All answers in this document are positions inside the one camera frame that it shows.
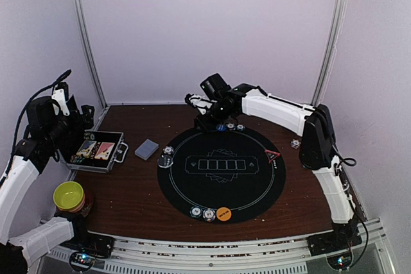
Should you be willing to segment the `blue small blind button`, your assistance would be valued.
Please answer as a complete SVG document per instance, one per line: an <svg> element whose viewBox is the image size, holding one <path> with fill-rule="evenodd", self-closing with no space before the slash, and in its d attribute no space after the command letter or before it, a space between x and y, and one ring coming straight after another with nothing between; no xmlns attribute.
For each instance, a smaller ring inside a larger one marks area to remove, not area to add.
<svg viewBox="0 0 411 274"><path fill-rule="evenodd" d="M227 127L226 127L224 124L219 124L219 125L216 127L216 130L219 131L219 132L224 132L224 131L227 130Z"/></svg>

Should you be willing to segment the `10 chips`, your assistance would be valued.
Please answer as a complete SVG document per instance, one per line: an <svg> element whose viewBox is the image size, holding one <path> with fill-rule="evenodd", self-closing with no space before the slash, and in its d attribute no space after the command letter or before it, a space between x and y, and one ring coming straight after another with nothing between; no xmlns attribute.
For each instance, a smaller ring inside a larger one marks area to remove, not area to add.
<svg viewBox="0 0 411 274"><path fill-rule="evenodd" d="M174 149L173 149L172 146L166 146L166 147L163 148L162 152L163 152L165 155L173 155Z"/></svg>
<svg viewBox="0 0 411 274"><path fill-rule="evenodd" d="M236 129L236 124L235 123L227 123L226 127L228 130L235 130Z"/></svg>
<svg viewBox="0 0 411 274"><path fill-rule="evenodd" d="M203 220L206 222L212 222L216 219L216 211L214 209L204 209L202 212Z"/></svg>

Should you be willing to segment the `50 chips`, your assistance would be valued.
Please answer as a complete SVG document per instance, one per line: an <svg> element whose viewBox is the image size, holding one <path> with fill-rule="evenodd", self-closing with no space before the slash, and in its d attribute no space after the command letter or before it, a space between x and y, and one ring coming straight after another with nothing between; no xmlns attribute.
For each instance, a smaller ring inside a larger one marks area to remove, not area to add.
<svg viewBox="0 0 411 274"><path fill-rule="evenodd" d="M245 130L245 126L242 125L242 124L238 124L238 125L236 126L236 129L237 129L237 131L239 131L239 132L243 132L243 131Z"/></svg>
<svg viewBox="0 0 411 274"><path fill-rule="evenodd" d="M200 207L194 206L190 208L189 215L192 218L200 218L202 217L202 209Z"/></svg>

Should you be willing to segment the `red triangular all-in marker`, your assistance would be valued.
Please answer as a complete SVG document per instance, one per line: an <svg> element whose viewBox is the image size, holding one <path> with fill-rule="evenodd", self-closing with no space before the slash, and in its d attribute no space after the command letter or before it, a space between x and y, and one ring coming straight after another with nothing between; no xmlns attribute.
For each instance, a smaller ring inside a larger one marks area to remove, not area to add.
<svg viewBox="0 0 411 274"><path fill-rule="evenodd" d="M267 155L269 164L273 163L277 158L281 156L279 152L268 150L268 149L265 150L265 153Z"/></svg>

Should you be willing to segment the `grey card deck box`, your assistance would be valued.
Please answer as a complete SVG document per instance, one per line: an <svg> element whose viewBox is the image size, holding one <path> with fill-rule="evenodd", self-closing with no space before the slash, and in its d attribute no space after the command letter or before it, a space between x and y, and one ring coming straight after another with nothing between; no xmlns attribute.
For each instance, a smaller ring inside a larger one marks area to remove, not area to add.
<svg viewBox="0 0 411 274"><path fill-rule="evenodd" d="M143 160L148 160L158 148L159 145L156 142L147 139L134 151L134 154Z"/></svg>

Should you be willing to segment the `blue white 10 chip stack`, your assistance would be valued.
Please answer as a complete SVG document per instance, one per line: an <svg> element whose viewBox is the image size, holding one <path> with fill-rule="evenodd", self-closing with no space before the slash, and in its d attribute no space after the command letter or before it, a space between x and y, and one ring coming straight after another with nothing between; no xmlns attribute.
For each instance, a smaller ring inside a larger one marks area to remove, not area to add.
<svg viewBox="0 0 411 274"><path fill-rule="evenodd" d="M301 141L299 139L292 139L291 142L290 142L290 146L293 149L299 149L300 146L301 146Z"/></svg>

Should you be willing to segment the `orange big blind button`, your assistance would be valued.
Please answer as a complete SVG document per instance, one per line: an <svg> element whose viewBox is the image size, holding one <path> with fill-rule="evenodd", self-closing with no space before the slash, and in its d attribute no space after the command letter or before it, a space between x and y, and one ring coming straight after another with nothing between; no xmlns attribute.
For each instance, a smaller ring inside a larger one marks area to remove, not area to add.
<svg viewBox="0 0 411 274"><path fill-rule="evenodd" d="M228 207L220 207L216 210L216 218L219 221L226 222L232 218L232 211Z"/></svg>

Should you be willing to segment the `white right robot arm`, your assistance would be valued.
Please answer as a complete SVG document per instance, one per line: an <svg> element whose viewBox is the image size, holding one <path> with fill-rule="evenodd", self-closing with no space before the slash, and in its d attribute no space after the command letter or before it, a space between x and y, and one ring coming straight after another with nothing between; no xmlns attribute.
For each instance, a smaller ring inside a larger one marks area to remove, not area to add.
<svg viewBox="0 0 411 274"><path fill-rule="evenodd" d="M344 166L354 166L356 161L339 154L327 106L287 101L247 83L231 87L218 73L209 76L200 86L204 95L185 97L185 102L199 111L196 128L210 132L228 118L244 114L283 126L301 138L299 160L319 181L333 227L331 232L308 238L311 254L350 249L362 242L358 231L360 217L344 170Z"/></svg>

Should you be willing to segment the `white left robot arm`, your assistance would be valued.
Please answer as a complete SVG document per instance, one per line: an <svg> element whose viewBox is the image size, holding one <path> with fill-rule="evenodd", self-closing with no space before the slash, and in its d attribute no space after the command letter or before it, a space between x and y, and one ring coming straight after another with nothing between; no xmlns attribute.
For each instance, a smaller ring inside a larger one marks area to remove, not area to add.
<svg viewBox="0 0 411 274"><path fill-rule="evenodd" d="M84 131L94 125L94 108L77 107L63 76L46 88L52 90L50 96L36 92L23 107L21 114L28 116L28 125L23 138L13 141L1 177L1 273L27 273L36 260L66 241L79 251L92 246L84 217L69 212L59 212L23 235L9 235L23 198L49 160L68 162L80 147Z"/></svg>

